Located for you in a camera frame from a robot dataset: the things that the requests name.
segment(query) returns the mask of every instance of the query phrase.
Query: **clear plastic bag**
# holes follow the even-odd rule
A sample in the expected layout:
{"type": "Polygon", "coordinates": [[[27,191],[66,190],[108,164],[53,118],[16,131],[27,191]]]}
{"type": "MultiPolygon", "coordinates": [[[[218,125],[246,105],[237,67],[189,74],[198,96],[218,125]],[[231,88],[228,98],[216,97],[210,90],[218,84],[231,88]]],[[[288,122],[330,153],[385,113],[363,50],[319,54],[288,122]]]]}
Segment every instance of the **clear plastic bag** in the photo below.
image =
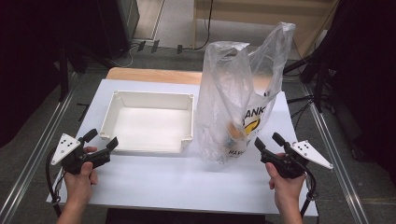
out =
{"type": "Polygon", "coordinates": [[[247,43],[206,47],[196,127],[203,159],[226,163],[241,156],[264,127],[281,91],[295,25],[279,23],[248,53],[247,43]]]}

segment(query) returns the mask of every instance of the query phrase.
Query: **black cable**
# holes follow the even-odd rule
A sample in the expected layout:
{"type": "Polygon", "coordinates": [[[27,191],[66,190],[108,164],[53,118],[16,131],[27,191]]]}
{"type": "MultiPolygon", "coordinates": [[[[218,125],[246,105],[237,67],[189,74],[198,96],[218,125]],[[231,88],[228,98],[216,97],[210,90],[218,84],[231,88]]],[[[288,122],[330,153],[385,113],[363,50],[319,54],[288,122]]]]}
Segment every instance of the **black cable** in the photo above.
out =
{"type": "Polygon", "coordinates": [[[290,115],[291,118],[296,117],[299,113],[303,112],[306,110],[306,108],[311,104],[311,101],[309,101],[306,105],[304,105],[302,108],[300,108],[297,112],[294,114],[290,115]]]}
{"type": "Polygon", "coordinates": [[[296,131],[297,125],[298,125],[298,123],[300,122],[300,118],[301,118],[301,116],[303,115],[304,111],[305,111],[311,104],[312,104],[312,101],[310,101],[308,104],[306,104],[306,105],[304,106],[304,109],[301,111],[300,116],[297,118],[296,124],[294,125],[294,131],[296,131]]]}
{"type": "Polygon", "coordinates": [[[300,211],[301,217],[304,216],[306,209],[308,208],[308,205],[311,201],[314,201],[314,194],[315,191],[317,190],[317,180],[315,179],[314,175],[302,164],[297,162],[293,157],[290,157],[291,160],[296,163],[298,166],[300,166],[310,177],[310,186],[311,189],[308,190],[308,193],[306,194],[306,200],[304,202],[304,205],[300,211]]]}
{"type": "Polygon", "coordinates": [[[283,74],[283,76],[284,77],[298,77],[298,76],[300,76],[301,74],[290,74],[290,75],[288,75],[288,74],[283,74]]]}
{"type": "Polygon", "coordinates": [[[64,180],[64,175],[65,175],[65,173],[61,174],[61,176],[59,177],[59,180],[55,185],[56,190],[58,190],[59,185],[62,184],[62,181],[64,180]]]}
{"type": "Polygon", "coordinates": [[[317,211],[318,211],[318,216],[317,216],[317,224],[319,224],[319,222],[320,222],[320,219],[319,219],[319,210],[318,210],[318,205],[315,203],[315,207],[317,208],[317,211]]]}
{"type": "Polygon", "coordinates": [[[170,47],[156,47],[156,49],[172,49],[172,50],[178,50],[177,48],[170,48],[170,47]]]}
{"type": "MultiPolygon", "coordinates": [[[[330,96],[327,94],[321,94],[320,97],[321,97],[321,100],[324,100],[324,101],[330,100],[330,98],[329,98],[330,96]]],[[[315,98],[315,95],[306,95],[306,96],[299,97],[299,98],[289,99],[289,100],[287,100],[287,103],[292,104],[292,103],[296,103],[296,102],[303,101],[303,100],[313,100],[314,98],[315,98]]]]}
{"type": "Polygon", "coordinates": [[[212,8],[213,8],[213,0],[210,1],[209,20],[207,22],[207,39],[206,39],[206,42],[198,49],[202,49],[204,46],[206,46],[207,42],[209,42],[210,22],[211,22],[211,19],[212,19],[212,8]]]}
{"type": "Polygon", "coordinates": [[[48,184],[48,187],[49,187],[49,194],[50,194],[50,196],[52,198],[52,201],[51,201],[52,207],[55,210],[56,215],[58,217],[60,217],[62,211],[61,211],[61,207],[59,206],[58,202],[60,201],[61,198],[54,192],[54,190],[52,188],[52,181],[50,180],[50,161],[51,161],[51,158],[52,158],[53,154],[55,153],[55,151],[56,151],[56,147],[54,147],[49,152],[49,155],[47,157],[47,160],[46,160],[46,178],[47,178],[47,184],[48,184]]]}

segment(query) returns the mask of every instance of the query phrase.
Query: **wooden panel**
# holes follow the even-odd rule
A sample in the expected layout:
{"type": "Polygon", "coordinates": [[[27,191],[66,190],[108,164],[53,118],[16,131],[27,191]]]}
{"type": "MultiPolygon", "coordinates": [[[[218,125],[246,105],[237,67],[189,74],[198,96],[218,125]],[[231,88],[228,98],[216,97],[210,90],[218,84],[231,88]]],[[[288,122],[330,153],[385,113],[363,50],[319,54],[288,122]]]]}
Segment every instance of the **wooden panel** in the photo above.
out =
{"type": "Polygon", "coordinates": [[[140,19],[135,39],[153,39],[163,11],[163,0],[137,0],[140,19]]]}
{"type": "Polygon", "coordinates": [[[201,72],[116,67],[108,71],[106,79],[199,85],[201,76],[201,72]]]}
{"type": "MultiPolygon", "coordinates": [[[[216,0],[212,20],[268,25],[280,21],[294,23],[297,26],[294,42],[304,57],[329,25],[337,3],[338,0],[216,0]]],[[[209,9],[210,0],[195,0],[194,18],[208,19],[209,9]]]]}

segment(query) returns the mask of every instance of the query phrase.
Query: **white bin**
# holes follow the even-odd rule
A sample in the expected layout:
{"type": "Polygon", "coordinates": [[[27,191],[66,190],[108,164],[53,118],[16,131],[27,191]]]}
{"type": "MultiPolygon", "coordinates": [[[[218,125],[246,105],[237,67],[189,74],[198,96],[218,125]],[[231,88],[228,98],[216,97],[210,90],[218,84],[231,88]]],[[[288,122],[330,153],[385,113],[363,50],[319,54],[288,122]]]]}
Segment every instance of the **white bin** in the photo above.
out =
{"type": "Polygon", "coordinates": [[[100,131],[115,151],[179,153],[192,140],[193,94],[114,91],[100,131]]]}

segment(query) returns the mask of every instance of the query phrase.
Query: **white table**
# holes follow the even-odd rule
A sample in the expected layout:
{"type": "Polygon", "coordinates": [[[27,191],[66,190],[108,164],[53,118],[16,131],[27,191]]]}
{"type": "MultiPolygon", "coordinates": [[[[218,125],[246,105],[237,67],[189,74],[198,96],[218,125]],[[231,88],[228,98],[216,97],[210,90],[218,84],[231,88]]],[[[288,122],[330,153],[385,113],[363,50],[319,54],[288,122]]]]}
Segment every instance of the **white table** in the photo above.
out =
{"type": "MultiPolygon", "coordinates": [[[[113,91],[155,91],[192,93],[195,103],[199,86],[126,80],[102,80],[77,137],[90,129],[101,129],[113,91]]],[[[276,97],[267,127],[259,134],[267,148],[283,151],[271,136],[280,133],[287,141],[296,141],[284,92],[276,97]]],[[[105,148],[99,136],[86,146],[105,148]]],[[[194,139],[178,155],[121,155],[113,153],[111,162],[97,168],[99,184],[93,186],[90,204],[118,208],[145,208],[196,212],[241,214],[278,214],[274,192],[269,190],[269,176],[260,162],[260,151],[251,144],[234,162],[220,165],[200,158],[194,139]]],[[[303,187],[300,206],[307,188],[303,187]]],[[[66,190],[60,191],[65,203],[66,190]]],[[[306,216],[317,216],[312,202],[306,216]]]]}

